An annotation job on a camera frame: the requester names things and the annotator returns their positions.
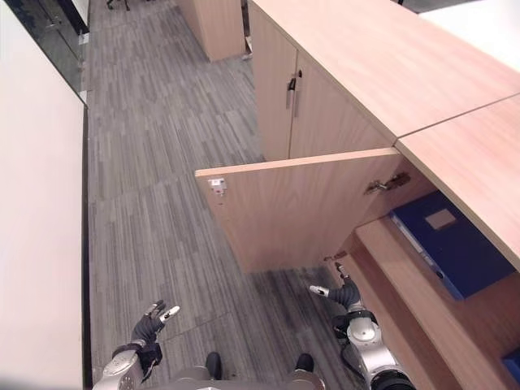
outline white wall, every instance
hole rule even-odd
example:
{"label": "white wall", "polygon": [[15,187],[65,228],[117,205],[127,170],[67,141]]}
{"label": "white wall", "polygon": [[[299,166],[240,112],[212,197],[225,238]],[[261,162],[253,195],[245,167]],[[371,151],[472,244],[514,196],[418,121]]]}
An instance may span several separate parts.
{"label": "white wall", "polygon": [[82,132],[80,99],[0,0],[0,380],[81,388]]}
{"label": "white wall", "polygon": [[85,25],[89,25],[89,0],[72,0],[74,7],[80,13],[81,19],[83,19]]}
{"label": "white wall", "polygon": [[420,15],[520,72],[520,0],[481,0]]}

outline glass wall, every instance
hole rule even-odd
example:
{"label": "glass wall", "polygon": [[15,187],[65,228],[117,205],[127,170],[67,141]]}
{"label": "glass wall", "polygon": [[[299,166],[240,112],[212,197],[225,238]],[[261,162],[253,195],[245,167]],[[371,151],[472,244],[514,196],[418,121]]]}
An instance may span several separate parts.
{"label": "glass wall", "polygon": [[5,0],[71,87],[81,91],[83,46],[56,0]]}

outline cabinet handle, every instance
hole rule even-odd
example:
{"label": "cabinet handle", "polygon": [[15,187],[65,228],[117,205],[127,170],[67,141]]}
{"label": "cabinet handle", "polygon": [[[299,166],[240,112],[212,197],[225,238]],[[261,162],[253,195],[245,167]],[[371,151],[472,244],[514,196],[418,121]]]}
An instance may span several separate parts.
{"label": "cabinet handle", "polygon": [[[302,73],[301,73],[301,69],[298,71],[298,77],[300,78],[300,81],[298,81],[298,83],[301,85],[301,77],[302,77]],[[298,111],[299,111],[299,107],[300,107],[300,100],[298,99],[298,97],[300,96],[300,93],[298,93],[298,90],[296,89],[296,79],[295,79],[295,88],[294,88],[294,110],[292,111],[292,115],[294,118],[297,118],[298,117]]]}
{"label": "cabinet handle", "polygon": [[291,92],[293,92],[296,89],[296,77],[293,77],[288,83],[287,83],[287,93],[285,95],[285,108],[288,110],[291,106]]}

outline cabinet shelf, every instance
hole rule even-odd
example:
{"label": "cabinet shelf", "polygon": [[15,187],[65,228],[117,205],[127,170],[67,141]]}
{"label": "cabinet shelf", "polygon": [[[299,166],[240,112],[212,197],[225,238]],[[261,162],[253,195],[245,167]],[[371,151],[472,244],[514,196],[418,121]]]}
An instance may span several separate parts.
{"label": "cabinet shelf", "polygon": [[455,301],[388,218],[356,236],[464,388],[520,388],[501,362],[520,345],[518,273]]}
{"label": "cabinet shelf", "polygon": [[[416,388],[460,389],[436,348],[366,249],[359,249],[340,262],[355,280],[365,306],[374,312],[385,344]],[[333,262],[330,272],[335,277],[338,275]]]}

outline blue folder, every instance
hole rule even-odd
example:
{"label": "blue folder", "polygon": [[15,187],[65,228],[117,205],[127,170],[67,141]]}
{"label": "blue folder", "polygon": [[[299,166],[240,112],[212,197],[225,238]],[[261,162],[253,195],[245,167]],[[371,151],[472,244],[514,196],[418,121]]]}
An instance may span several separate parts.
{"label": "blue folder", "polygon": [[509,355],[502,358],[505,366],[511,373],[511,375],[520,384],[520,349],[513,351]]}
{"label": "blue folder", "polygon": [[440,191],[396,208],[390,217],[457,300],[515,271]]}

